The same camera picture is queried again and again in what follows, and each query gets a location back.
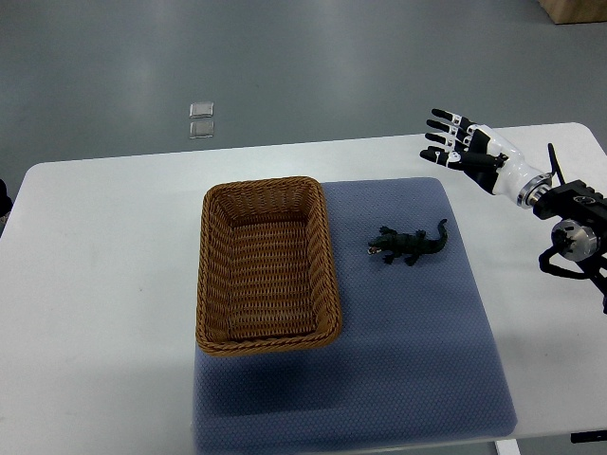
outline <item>crocodile tail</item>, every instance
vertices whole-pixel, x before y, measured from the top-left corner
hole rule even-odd
[[[438,223],[438,233],[440,234],[440,238],[438,240],[430,240],[432,253],[437,253],[447,243],[447,239],[449,238],[449,234],[447,233],[447,229],[445,228],[445,223],[447,223],[447,218],[443,218]]]

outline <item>robot finger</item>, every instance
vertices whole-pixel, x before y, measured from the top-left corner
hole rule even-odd
[[[453,125],[460,127],[461,129],[467,131],[468,128],[476,123],[452,112],[443,111],[442,109],[432,109],[432,115],[448,120]]]
[[[503,159],[499,156],[471,153],[460,154],[456,151],[447,151],[432,145],[420,152],[419,155],[428,161],[455,169],[456,171],[492,173],[504,164]]]
[[[426,133],[425,138],[427,140],[431,140],[433,142],[438,142],[439,144],[443,144],[448,149],[452,149],[456,152],[465,152],[466,147],[462,142],[452,137],[444,137],[440,135],[436,135],[435,133]]]
[[[422,150],[419,155],[432,163],[452,169],[458,169],[457,163],[462,159],[462,156],[455,151],[446,151],[433,145],[426,150]]]
[[[460,142],[465,143],[465,139],[468,136],[468,133],[455,125],[449,125],[447,123],[443,123],[442,121],[432,120],[429,118],[426,120],[426,124],[431,128],[434,128],[439,131],[443,131],[459,140]]]

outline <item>cardboard box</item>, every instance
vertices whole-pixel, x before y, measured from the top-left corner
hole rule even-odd
[[[607,0],[540,0],[555,24],[607,21]]]

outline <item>black object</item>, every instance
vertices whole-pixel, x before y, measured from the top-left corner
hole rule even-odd
[[[415,234],[399,234],[394,229],[382,226],[379,228],[379,237],[369,242],[369,254],[377,254],[382,251],[392,251],[392,254],[384,256],[383,262],[391,264],[394,259],[399,258],[403,254],[409,254],[405,258],[405,264],[413,265],[417,262],[422,254],[437,253],[445,246],[449,235],[445,229],[447,219],[443,219],[438,223],[438,233],[440,238],[433,240],[426,238],[425,230],[418,230]]]
[[[0,180],[0,216],[4,216],[12,209],[12,200],[7,195],[7,185]]]
[[[591,280],[605,296],[603,313],[607,314],[607,277],[601,274],[602,269],[607,270],[607,258],[602,256],[607,252],[607,203],[603,195],[581,180],[576,180],[544,194],[533,207],[533,213],[542,220],[560,216],[563,220],[573,220],[580,226],[591,229],[596,236],[597,250],[590,257],[576,261],[583,273],[572,272],[550,263],[550,258],[555,254],[565,256],[570,251],[573,242],[567,235],[568,228],[553,231],[553,245],[540,256],[540,269],[558,277]]]
[[[571,442],[573,444],[598,443],[600,441],[607,441],[607,430],[602,429],[601,431],[586,431],[583,433],[571,433]]]

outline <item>blue mat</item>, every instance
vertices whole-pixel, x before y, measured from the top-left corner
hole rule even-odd
[[[343,329],[308,351],[196,349],[199,453],[261,454],[504,437],[516,416],[449,200],[438,180],[336,182],[325,192]],[[385,225],[449,241],[414,266],[367,254]]]

